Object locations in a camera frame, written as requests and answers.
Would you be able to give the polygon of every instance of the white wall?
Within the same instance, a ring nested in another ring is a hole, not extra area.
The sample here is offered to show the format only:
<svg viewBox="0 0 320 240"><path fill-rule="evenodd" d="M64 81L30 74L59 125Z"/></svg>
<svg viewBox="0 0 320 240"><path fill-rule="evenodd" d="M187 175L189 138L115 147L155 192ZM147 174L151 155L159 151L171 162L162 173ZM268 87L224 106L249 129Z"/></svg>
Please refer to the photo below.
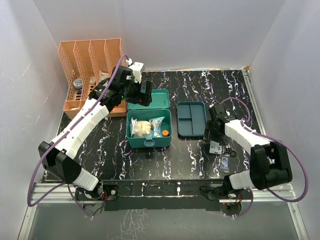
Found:
<svg viewBox="0 0 320 240"><path fill-rule="evenodd" d="M310 239L319 239L320 2L287 0L250 68L266 132L288 143L305 163L309 191L298 206ZM292 159L293 187L304 179Z"/></svg>
<svg viewBox="0 0 320 240"><path fill-rule="evenodd" d="M118 38L149 70L251 65L284 0L33 0L53 38Z"/></svg>
<svg viewBox="0 0 320 240"><path fill-rule="evenodd" d="M27 209L38 145L56 133L67 85L32 0L0 0L0 46L0 239L11 240Z"/></svg>

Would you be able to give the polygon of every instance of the plastic bag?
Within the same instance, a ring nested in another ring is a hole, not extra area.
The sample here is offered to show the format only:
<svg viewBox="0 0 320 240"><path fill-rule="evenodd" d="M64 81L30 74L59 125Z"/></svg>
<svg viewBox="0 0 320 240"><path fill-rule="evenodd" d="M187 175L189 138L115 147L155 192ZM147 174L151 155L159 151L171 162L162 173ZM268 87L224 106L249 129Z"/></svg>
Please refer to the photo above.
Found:
<svg viewBox="0 0 320 240"><path fill-rule="evenodd" d="M165 119L164 116L149 119L149 122L150 122L150 123L152 124L152 126L153 126L153 134L152 134L152 137L154 137L154 138L162 137L162 133L161 133L161 123L162 123L163 119Z"/></svg>
<svg viewBox="0 0 320 240"><path fill-rule="evenodd" d="M131 118L130 133L132 138L148 138L154 133L154 126L149 121L139 121Z"/></svg>
<svg viewBox="0 0 320 240"><path fill-rule="evenodd" d="M229 158L228 157L222 157L219 161L219 168L224 171L225 173L229 173Z"/></svg>

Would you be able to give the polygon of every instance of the purple cable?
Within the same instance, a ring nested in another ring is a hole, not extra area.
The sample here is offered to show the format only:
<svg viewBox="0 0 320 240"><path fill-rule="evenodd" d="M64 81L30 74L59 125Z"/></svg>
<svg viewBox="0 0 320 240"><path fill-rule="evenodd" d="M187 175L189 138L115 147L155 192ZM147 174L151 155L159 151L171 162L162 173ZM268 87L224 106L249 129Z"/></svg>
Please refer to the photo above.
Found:
<svg viewBox="0 0 320 240"><path fill-rule="evenodd" d="M34 207L35 205L37 205L39 202L42 201L42 199L44 199L49 193L51 193L53 190L57 189L58 187L64 185L65 183L60 183L57 186L51 188L49 191L47 191L42 197L40 197L36 202L31 203L31 193L32 193L32 188L34 187L34 182L35 182L35 178L38 172L38 169L41 165L41 163L44 161L44 159L46 158L47 154L62 140L64 139L67 135L69 134L69 131L67 131L62 137L60 137L58 139L58 141L56 141L54 144L52 144L48 150L42 155L42 157L40 158L39 162L37 163L37 165L35 166L35 169L33 171L30 183L29 183L29 189L28 189L28 195L27 195L27 204L29 207Z"/></svg>
<svg viewBox="0 0 320 240"><path fill-rule="evenodd" d="M114 69L114 71L113 71L113 74L112 74L111 78L110 78L109 81L108 81L108 84L106 85L105 89L103 90L103 92L101 93L101 95L100 95L100 97L97 99L97 101L96 101L96 102L93 104L93 106L84 114L85 116L87 116L87 115L95 108L95 106L97 106L97 104L99 103L99 101L100 101L100 100L103 98L103 96L106 94L106 92L108 91L108 88L109 88L111 82L114 80L114 78L115 78L115 76L116 76L116 72L117 72L117 70L118 70L118 68L119 68L119 66L120 66L120 64L121 64L121 62L122 62L122 60L123 60L124 58L129 59L126 54L123 54L123 55L120 57L117 65L115 66L115 69ZM74 129L74 128L76 127L76 125L78 125L78 123L81 122L82 119L84 119L83 116L81 116L81 117L70 127L70 130ZM54 187L51 188L49 191L47 191L42 197L40 197L36 202L31 203L32 189L33 189L34 182L35 182L35 178L36 178L37 172L38 172L38 170L39 170L39 168L40 168L40 165L42 164L42 162L44 161L44 159L46 158L46 156L48 155L48 153L49 153L58 143L60 143L60 141L61 141L62 139L64 139L69 133L70 133L70 132L67 131L62 137L60 137L55 143L53 143L53 144L47 149L47 151L44 152L44 154L43 154L42 157L40 158L39 162L38 162L37 165L35 166L35 169L34 169L34 171L33 171L33 174L32 174L32 177L31 177L31 180L30 180L30 183L29 183L29 189L28 189L27 200L26 200L29 207L34 207L34 206L37 205L39 202L41 202L48 194L50 194L53 190L55 190L55 189L57 189L57 188L59 188L59 187L61 187L62 185L65 184L64 182L62 182L62 183L54 186ZM69 186L68 186L68 189L69 189L69 192L70 192L73 200L77 203L77 205L81 207L81 209L83 210L83 212L84 212L85 214L87 214L87 215L89 214L88 216L90 216L91 214L88 213L86 210L84 210L84 209L82 208L82 206L80 205L80 203L79 203L79 202L76 200L76 198L73 196L73 194L72 194L71 191L70 191Z"/></svg>
<svg viewBox="0 0 320 240"><path fill-rule="evenodd" d="M251 120L251 114L250 114L250 111L249 111L249 108L247 107L247 105L243 102L243 101L241 101L240 99L238 99L238 98L236 98L236 97L228 97L228 98L226 98L225 100L223 100L220 104L223 104L225 101L227 101L227 100L236 100L236 101L238 101L239 103L241 103L244 107L245 107L245 110L246 110L246 112L248 113L248 118L247 118L247 120L245 120L247 123L249 123L250 122L250 120Z"/></svg>
<svg viewBox="0 0 320 240"><path fill-rule="evenodd" d="M252 207L252 204L254 203L254 193L252 192L251 189L248 189L248 190L251 194L250 204L249 204L248 208L244 212L241 212L239 215L237 215L237 217L241 217L241 216L245 215L247 212L249 212L250 208Z"/></svg>

